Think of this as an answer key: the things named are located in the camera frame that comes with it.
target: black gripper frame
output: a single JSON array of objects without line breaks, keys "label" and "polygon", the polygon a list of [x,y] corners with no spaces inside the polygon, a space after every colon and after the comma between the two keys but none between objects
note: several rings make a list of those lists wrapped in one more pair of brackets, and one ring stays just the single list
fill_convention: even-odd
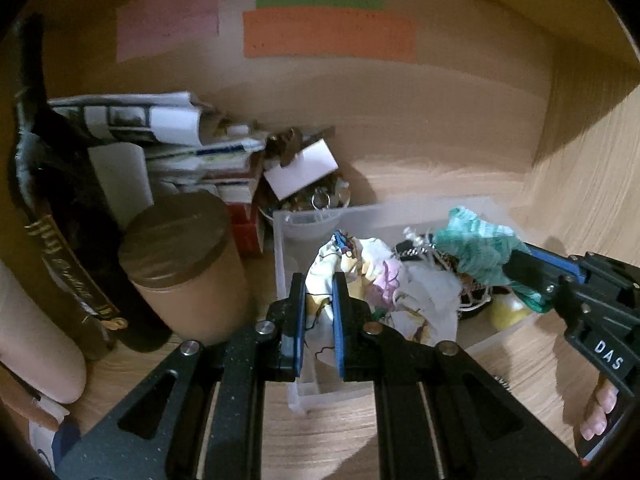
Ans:
[{"label": "black gripper frame", "polygon": [[372,325],[341,272],[333,290],[338,371],[374,381],[381,480],[578,478],[578,458],[462,348]]},{"label": "black gripper frame", "polygon": [[69,451],[57,475],[191,480],[204,446],[204,480],[259,479],[264,383],[300,374],[305,295],[304,277],[295,274],[289,298],[269,307],[272,332],[251,326],[228,343],[183,343]]},{"label": "black gripper frame", "polygon": [[566,323],[564,338],[621,393],[606,432],[576,443],[578,455],[591,459],[640,397],[640,269],[590,252],[564,258],[529,249],[514,251],[505,273],[551,303]]}]

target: teal knitted fabric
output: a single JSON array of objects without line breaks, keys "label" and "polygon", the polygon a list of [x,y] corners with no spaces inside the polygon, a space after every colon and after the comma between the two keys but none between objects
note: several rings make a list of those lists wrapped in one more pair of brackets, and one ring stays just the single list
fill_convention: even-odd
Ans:
[{"label": "teal knitted fabric", "polygon": [[529,287],[512,282],[502,270],[514,250],[529,252],[513,229],[482,220],[476,213],[456,207],[449,211],[449,225],[433,236],[435,248],[458,260],[458,272],[481,285],[511,286],[532,310],[546,312],[545,298]]}]

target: beige tube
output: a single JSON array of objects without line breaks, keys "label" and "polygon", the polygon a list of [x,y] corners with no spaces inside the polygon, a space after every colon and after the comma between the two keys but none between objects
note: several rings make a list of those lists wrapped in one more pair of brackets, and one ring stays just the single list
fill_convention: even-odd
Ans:
[{"label": "beige tube", "polygon": [[82,352],[27,296],[0,262],[0,361],[61,404],[78,400],[86,367]]},{"label": "beige tube", "polygon": [[120,247],[120,264],[183,338],[226,341],[255,317],[225,204],[208,192],[168,196],[138,215]]}]

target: wooden wall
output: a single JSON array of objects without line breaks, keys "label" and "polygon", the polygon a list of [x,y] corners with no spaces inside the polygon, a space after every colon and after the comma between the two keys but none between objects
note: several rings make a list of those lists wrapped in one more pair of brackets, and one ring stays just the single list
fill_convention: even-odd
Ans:
[{"label": "wooden wall", "polygon": [[545,128],[513,217],[532,241],[640,265],[640,72],[561,42]]},{"label": "wooden wall", "polygon": [[[359,203],[489,193],[540,243],[635,258],[638,74],[604,0],[386,0],[417,20],[418,65],[244,59],[241,12],[254,0],[220,0],[218,38],[116,64],[114,10],[127,1],[30,1],[26,12],[47,17],[51,96],[192,89],[268,126],[336,124],[332,147]],[[12,61],[5,40],[2,171],[15,131]],[[64,324],[72,303],[44,278],[6,184],[0,207],[0,258]]]}]

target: brown lid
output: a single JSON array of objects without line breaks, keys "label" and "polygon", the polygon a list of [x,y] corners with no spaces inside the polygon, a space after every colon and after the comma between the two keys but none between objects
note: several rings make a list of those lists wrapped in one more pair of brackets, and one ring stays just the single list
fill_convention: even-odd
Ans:
[{"label": "brown lid", "polygon": [[118,256],[133,283],[165,288],[204,272],[229,238],[222,200],[208,191],[180,193],[157,200],[132,220]]}]

